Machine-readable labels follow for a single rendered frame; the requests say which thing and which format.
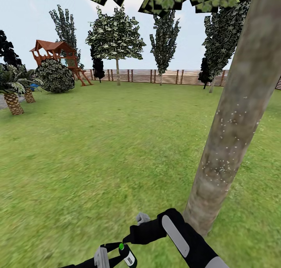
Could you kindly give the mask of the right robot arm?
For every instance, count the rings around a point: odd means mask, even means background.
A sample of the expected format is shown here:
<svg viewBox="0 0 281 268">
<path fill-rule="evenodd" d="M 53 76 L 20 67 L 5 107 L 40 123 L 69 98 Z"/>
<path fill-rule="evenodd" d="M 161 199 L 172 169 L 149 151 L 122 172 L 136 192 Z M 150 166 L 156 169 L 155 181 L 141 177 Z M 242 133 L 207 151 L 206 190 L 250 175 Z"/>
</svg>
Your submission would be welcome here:
<svg viewBox="0 0 281 268">
<path fill-rule="evenodd" d="M 139 212 L 137 226 L 130 227 L 130 234 L 123 244 L 146 245 L 169 235 L 189 268 L 229 268 L 215 251 L 205 242 L 176 208 L 170 208 L 151 220 L 147 214 Z"/>
</svg>

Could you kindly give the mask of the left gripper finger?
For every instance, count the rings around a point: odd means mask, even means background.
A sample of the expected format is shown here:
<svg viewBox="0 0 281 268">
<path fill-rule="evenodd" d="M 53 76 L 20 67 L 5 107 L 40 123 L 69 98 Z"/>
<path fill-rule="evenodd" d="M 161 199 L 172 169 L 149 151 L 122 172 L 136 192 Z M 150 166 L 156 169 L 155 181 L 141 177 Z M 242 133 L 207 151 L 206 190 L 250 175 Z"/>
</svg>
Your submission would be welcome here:
<svg viewBox="0 0 281 268">
<path fill-rule="evenodd" d="M 125 254 L 122 254 L 120 256 L 109 259 L 110 268 L 113 268 L 114 266 L 116 266 L 118 263 L 120 263 L 122 260 L 124 260 L 124 258 L 125 258 Z"/>
<path fill-rule="evenodd" d="M 107 249 L 107 252 L 109 253 L 110 251 L 119 248 L 121 242 L 117 242 L 117 243 L 107 243 L 105 245 L 105 248 Z"/>
</svg>

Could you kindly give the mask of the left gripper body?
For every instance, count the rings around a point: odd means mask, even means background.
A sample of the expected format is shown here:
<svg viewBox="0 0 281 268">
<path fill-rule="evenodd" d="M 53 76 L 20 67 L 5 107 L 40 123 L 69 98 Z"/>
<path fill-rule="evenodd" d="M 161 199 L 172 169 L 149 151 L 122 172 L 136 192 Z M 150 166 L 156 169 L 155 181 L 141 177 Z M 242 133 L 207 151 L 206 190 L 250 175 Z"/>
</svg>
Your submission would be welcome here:
<svg viewBox="0 0 281 268">
<path fill-rule="evenodd" d="M 105 245 L 103 244 L 100 247 L 103 248 Z M 85 264 L 84 268 L 97 268 L 97 266 L 94 265 L 94 257 L 84 261 L 83 263 Z"/>
</svg>

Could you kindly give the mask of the pesticide atomizer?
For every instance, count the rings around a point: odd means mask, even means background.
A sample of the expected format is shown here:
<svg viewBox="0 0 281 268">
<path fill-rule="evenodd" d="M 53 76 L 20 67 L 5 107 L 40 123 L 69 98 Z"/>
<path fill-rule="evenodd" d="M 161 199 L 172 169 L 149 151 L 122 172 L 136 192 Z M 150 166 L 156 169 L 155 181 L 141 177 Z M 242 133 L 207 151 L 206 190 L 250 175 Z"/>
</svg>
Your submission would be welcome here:
<svg viewBox="0 0 281 268">
<path fill-rule="evenodd" d="M 137 258 L 135 258 L 135 256 L 132 254 L 132 250 L 130 249 L 127 243 L 120 243 L 119 254 L 125 254 L 124 260 L 128 264 L 129 268 L 137 267 Z"/>
</svg>

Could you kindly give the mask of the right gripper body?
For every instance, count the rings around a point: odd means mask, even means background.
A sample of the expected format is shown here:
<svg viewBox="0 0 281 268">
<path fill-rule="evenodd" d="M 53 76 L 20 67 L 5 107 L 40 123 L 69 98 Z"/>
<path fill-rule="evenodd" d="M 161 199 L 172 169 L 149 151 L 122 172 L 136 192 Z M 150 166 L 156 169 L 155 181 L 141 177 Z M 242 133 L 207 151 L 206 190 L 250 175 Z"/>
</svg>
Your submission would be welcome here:
<svg viewBox="0 0 281 268">
<path fill-rule="evenodd" d="M 140 226 L 132 225 L 130 227 L 130 236 L 132 244 L 146 245 L 150 242 L 156 241 L 151 233 L 151 221 L 141 224 Z"/>
</svg>

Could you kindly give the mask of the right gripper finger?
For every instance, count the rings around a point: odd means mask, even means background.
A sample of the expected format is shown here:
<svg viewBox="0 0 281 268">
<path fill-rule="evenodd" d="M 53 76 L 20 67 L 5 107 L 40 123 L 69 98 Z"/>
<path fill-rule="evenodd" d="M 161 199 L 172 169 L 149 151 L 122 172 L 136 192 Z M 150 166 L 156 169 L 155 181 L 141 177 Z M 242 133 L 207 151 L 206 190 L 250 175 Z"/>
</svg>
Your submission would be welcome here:
<svg viewBox="0 0 281 268">
<path fill-rule="evenodd" d="M 129 234 L 128 236 L 126 236 L 124 239 L 123 239 L 123 244 L 127 243 L 127 242 L 131 242 L 131 234 Z"/>
</svg>

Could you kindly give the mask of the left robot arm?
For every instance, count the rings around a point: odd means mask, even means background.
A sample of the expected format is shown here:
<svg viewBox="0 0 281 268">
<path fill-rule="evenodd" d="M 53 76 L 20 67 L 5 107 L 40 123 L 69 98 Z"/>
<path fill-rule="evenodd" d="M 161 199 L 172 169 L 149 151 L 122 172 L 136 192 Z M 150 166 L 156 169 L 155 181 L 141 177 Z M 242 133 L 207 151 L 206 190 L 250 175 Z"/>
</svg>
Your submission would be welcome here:
<svg viewBox="0 0 281 268">
<path fill-rule="evenodd" d="M 97 249 L 93 258 L 90 258 L 89 260 L 78 265 L 71 264 L 63 268 L 113 268 L 122 260 L 124 260 L 125 254 L 109 259 L 107 253 L 119 248 L 120 243 L 121 242 L 107 243 L 106 245 L 103 244 Z"/>
</svg>

